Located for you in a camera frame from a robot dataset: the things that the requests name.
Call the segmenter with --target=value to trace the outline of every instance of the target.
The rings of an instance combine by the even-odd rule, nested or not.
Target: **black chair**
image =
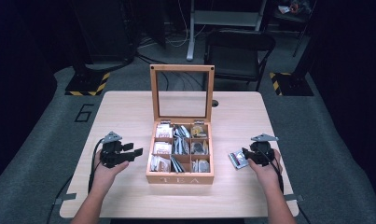
[[[298,28],[298,30],[299,30],[299,35],[298,35],[299,42],[298,42],[298,45],[295,48],[295,52],[293,53],[293,57],[296,56],[298,49],[299,49],[299,46],[301,44],[301,40],[306,35],[307,27],[310,23],[310,20],[311,20],[312,15],[313,15],[313,11],[314,11],[315,6],[316,6],[316,1],[317,0],[310,0],[310,10],[309,10],[308,13],[294,14],[292,12],[287,12],[287,13],[283,14],[283,13],[280,12],[277,5],[273,5],[272,7],[270,7],[268,12],[266,13],[267,18],[265,20],[266,24],[264,26],[264,31],[267,30],[269,22],[270,22],[271,19],[275,19],[276,21],[278,21],[280,23],[287,24],[289,26],[293,26],[293,27]]]
[[[274,47],[274,38],[261,32],[217,30],[206,38],[204,64],[215,66],[215,78],[255,81],[258,91]]]

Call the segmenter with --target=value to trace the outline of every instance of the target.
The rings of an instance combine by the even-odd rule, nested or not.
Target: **tea bag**
[[[177,173],[184,173],[185,172],[185,168],[182,166],[182,164],[174,156],[171,156],[171,161],[173,162],[174,169]]]
[[[192,142],[191,143],[191,154],[195,155],[204,155],[204,148],[202,147],[202,143],[200,142]]]
[[[186,138],[177,137],[174,139],[173,154],[187,155],[189,152],[190,150]]]
[[[207,140],[204,140],[204,141],[202,142],[202,149],[204,150],[204,154],[205,154],[205,155],[208,155],[209,149],[208,149],[208,143],[207,143]]]
[[[207,134],[205,133],[204,129],[200,125],[193,126],[191,129],[191,135],[195,138],[205,138]]]
[[[206,160],[199,160],[199,173],[209,173],[210,163]]]
[[[160,156],[152,157],[150,171],[168,173],[171,170],[171,161]]]
[[[175,137],[190,138],[190,133],[188,132],[188,129],[186,129],[184,125],[175,124],[175,126],[174,126],[174,136]]]
[[[171,154],[171,144],[167,142],[155,142],[153,152],[155,154]]]
[[[199,160],[195,160],[191,162],[192,167],[192,173],[198,173],[199,172]]]
[[[173,137],[173,128],[169,124],[159,124],[156,128],[156,137],[171,138]]]

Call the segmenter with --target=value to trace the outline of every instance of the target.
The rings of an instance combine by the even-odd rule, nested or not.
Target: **hand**
[[[296,4],[296,3],[292,4],[292,5],[290,5],[289,10],[290,10],[291,13],[297,14],[298,11],[299,11],[299,5]]]
[[[276,160],[273,160],[272,163],[274,164],[275,167],[277,168],[279,167],[280,173],[282,173],[283,167],[281,166],[281,164],[279,164],[281,155],[280,155],[280,152],[278,152],[278,150],[274,150],[274,157]],[[260,166],[260,165],[257,165],[251,159],[248,159],[248,162],[249,162],[249,166],[257,174],[258,181],[264,189],[274,189],[274,188],[279,189],[280,188],[279,182],[278,182],[278,175],[275,172],[271,164],[267,166]]]
[[[101,164],[100,154],[101,150],[95,155],[94,164],[95,166],[98,164],[98,166],[94,173],[91,191],[97,191],[97,193],[101,193],[105,196],[114,183],[116,175],[126,169],[129,166],[129,162],[125,161],[115,167],[107,168]]]

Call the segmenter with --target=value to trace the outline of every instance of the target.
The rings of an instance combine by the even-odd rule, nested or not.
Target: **wooden lid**
[[[213,65],[151,64],[154,120],[211,122],[214,72]],[[177,83],[183,91],[169,90]]]

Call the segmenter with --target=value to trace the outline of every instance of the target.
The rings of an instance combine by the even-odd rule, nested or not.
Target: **black curtain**
[[[54,73],[71,65],[56,37],[54,15],[70,21],[65,29],[90,63],[68,0],[0,0],[0,174],[51,101]]]
[[[311,75],[376,192],[376,2],[327,1],[327,8]]]

